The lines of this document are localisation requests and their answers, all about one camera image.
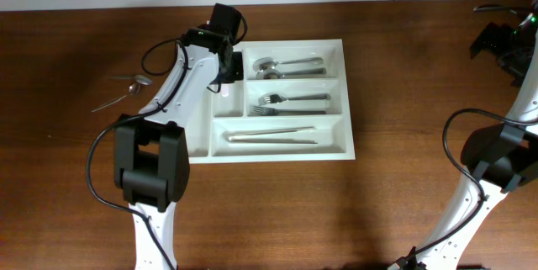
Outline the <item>large metal spoon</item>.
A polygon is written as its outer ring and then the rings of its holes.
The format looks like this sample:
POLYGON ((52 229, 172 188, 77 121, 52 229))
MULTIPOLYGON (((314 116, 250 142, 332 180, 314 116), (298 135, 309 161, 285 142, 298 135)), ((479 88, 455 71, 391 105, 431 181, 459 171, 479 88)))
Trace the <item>large metal spoon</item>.
POLYGON ((303 76, 312 76, 312 75, 325 75, 326 69, 314 68, 308 70, 300 71, 285 71, 280 72, 277 69, 270 69, 259 72, 256 74, 256 80, 270 80, 270 79, 281 79, 281 78, 290 78, 290 77, 303 77, 303 76))
POLYGON ((264 57, 254 62, 253 70, 256 72, 263 72, 266 70, 275 69, 278 65, 292 65, 292 64, 323 64, 324 60, 321 57, 310 57, 304 59, 290 60, 290 61, 277 61, 271 57, 264 57))

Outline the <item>metal fork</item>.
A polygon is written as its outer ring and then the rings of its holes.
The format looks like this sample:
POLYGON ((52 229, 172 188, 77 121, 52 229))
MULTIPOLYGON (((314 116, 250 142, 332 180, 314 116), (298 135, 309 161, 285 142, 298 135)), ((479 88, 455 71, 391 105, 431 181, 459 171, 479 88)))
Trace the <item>metal fork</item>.
POLYGON ((328 93, 307 95, 307 96, 298 96, 298 97, 284 97, 277 93, 266 94, 258 98, 257 102, 260 106, 276 103, 285 103, 292 101, 310 101, 310 100, 331 100, 331 96, 328 93))
POLYGON ((326 114, 324 110, 290 110, 275 109, 262 106, 251 106, 251 112, 260 116, 278 116, 278 115, 320 115, 326 114))

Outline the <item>metal tongs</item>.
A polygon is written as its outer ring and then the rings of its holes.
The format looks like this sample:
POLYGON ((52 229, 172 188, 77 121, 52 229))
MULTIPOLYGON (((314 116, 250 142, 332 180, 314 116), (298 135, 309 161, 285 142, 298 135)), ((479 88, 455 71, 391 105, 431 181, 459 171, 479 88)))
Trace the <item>metal tongs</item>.
POLYGON ((229 143, 316 145, 316 140, 277 138, 277 135, 297 134, 301 132, 312 132, 315 130, 316 128, 312 126, 274 130, 247 130, 226 132, 223 133, 223 138, 229 143))

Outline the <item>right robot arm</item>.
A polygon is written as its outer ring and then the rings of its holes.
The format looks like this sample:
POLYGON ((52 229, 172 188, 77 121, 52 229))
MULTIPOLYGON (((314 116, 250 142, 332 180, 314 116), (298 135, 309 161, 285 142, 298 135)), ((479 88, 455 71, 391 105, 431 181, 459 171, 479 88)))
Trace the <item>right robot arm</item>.
POLYGON ((471 56, 483 50, 495 55, 519 93, 505 116, 472 110, 497 123, 472 132, 460 158, 446 155, 462 175, 457 189, 425 242, 393 262, 392 269, 456 269, 492 209, 508 193, 537 179, 537 4, 484 4, 473 10, 505 10, 521 19, 515 28, 488 24, 470 47, 471 56))

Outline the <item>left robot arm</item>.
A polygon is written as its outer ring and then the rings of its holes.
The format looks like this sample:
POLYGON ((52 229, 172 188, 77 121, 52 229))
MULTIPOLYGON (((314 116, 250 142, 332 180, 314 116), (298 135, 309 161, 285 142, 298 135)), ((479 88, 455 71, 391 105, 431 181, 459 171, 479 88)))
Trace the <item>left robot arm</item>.
POLYGON ((237 80, 236 30, 193 28, 169 42, 175 60, 153 99, 114 124, 114 183, 134 219, 135 266, 175 269, 176 204, 190 173, 186 127, 211 85, 237 80))

